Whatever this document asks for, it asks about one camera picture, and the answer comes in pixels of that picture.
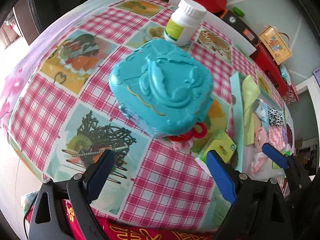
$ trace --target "tablecloth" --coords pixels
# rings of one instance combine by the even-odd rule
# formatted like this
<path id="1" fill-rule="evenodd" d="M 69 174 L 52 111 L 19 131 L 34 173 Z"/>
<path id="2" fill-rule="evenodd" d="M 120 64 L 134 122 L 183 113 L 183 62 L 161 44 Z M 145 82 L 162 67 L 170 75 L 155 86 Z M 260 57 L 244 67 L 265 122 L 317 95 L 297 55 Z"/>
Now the tablecloth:
<path id="1" fill-rule="evenodd" d="M 108 85 L 115 64 L 162 38 L 176 8 L 159 0 L 117 1 L 89 1 L 77 9 L 86 12 L 82 17 L 73 16 L 60 31 L 51 29 L 50 41 L 40 35 L 44 45 L 39 41 L 28 55 L 33 60 L 24 62 L 35 71 L 12 111 L 9 142 L 39 179 L 54 181 L 70 179 L 94 161 L 77 154 L 84 147 L 115 149 L 118 165 L 92 203 L 96 214 L 144 227 L 210 229 L 220 215 L 213 179 L 192 152 L 175 151 L 169 141 L 150 138 L 126 119 Z M 232 138 L 233 71 L 251 75 L 284 106 L 263 71 L 209 23 L 182 49 L 212 74 L 215 107 L 208 115 L 214 129 L 223 127 Z"/>

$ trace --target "red fabric with gold embroidery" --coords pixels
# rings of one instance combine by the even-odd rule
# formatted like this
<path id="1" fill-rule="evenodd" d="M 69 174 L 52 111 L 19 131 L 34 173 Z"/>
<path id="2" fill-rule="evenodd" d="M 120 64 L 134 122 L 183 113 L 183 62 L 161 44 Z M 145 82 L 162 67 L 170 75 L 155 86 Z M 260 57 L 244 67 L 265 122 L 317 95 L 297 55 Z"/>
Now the red fabric with gold embroidery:
<path id="1" fill-rule="evenodd" d="M 73 237 L 75 240 L 84 240 L 71 205 L 66 201 L 64 203 L 64 210 Z M 33 210 L 27 215 L 28 222 L 31 220 L 32 212 Z M 105 218 L 96 218 L 110 240 L 211 240 L 213 237 L 213 235 L 208 234 L 188 234 L 162 229 L 120 226 L 108 222 Z"/>

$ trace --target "open box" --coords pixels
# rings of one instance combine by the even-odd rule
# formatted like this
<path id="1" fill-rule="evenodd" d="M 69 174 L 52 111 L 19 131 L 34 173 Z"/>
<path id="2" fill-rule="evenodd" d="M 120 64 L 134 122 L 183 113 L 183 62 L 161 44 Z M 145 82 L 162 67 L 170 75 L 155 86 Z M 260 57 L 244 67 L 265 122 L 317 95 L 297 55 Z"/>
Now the open box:
<path id="1" fill-rule="evenodd" d="M 242 82 L 245 79 L 245 76 L 239 72 L 235 72 L 230 77 L 231 91 L 235 100 L 233 100 L 233 123 L 234 123 L 234 133 L 233 141 L 237 145 L 238 152 L 238 164 L 236 170 L 240 172 L 247 173 L 248 164 L 250 164 L 250 158 L 256 153 L 255 146 L 253 145 L 244 145 L 244 111 L 243 111 L 243 101 L 242 101 Z M 273 99 L 263 90 L 260 89 L 261 98 L 269 107 L 274 107 L 282 114 L 283 122 L 285 123 L 283 110 L 273 101 Z M 252 105 L 252 112 L 257 108 L 259 102 L 256 102 Z M 283 169 L 272 169 L 272 160 L 268 161 L 260 168 L 259 172 L 256 175 L 250 175 L 252 179 L 258 180 L 268 180 L 270 177 L 279 177 L 284 175 Z"/>

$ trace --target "black and white spotted fabric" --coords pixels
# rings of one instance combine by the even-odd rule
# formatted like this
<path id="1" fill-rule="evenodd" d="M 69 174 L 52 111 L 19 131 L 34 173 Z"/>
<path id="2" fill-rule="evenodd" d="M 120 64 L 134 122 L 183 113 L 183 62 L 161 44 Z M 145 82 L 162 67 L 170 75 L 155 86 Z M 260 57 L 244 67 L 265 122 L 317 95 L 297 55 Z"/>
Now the black and white spotted fabric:
<path id="1" fill-rule="evenodd" d="M 282 114 L 277 109 L 268 106 L 268 115 L 271 126 L 283 126 Z"/>

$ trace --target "blue gripper pad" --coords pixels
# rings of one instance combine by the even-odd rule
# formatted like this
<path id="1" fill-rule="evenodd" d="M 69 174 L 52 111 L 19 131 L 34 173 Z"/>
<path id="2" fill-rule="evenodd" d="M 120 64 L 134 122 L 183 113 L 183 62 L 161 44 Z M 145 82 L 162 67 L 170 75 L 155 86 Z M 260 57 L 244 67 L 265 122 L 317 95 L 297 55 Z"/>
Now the blue gripper pad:
<path id="1" fill-rule="evenodd" d="M 228 200 L 231 204 L 236 201 L 235 184 L 223 168 L 221 163 L 214 157 L 213 153 L 209 151 L 206 158 L 208 169 L 217 184 L 223 198 Z"/>
<path id="2" fill-rule="evenodd" d="M 282 155 L 276 148 L 271 144 L 265 143 L 262 146 L 262 152 L 273 160 L 280 168 L 287 169 L 289 167 L 287 163 L 287 157 Z"/>
<path id="3" fill-rule="evenodd" d="M 97 163 L 91 164 L 87 169 L 88 172 L 90 172 L 89 169 L 91 167 L 92 167 L 92 170 L 95 169 L 86 187 L 86 190 L 87 190 L 86 200 L 88 204 L 90 204 L 93 200 L 96 200 L 99 197 L 101 190 L 105 182 L 107 181 L 107 178 L 110 175 L 113 166 L 115 165 L 114 152 L 111 150 L 107 150 L 107 151 L 109 151 L 108 154 L 106 155 L 103 154 L 99 158 Z"/>

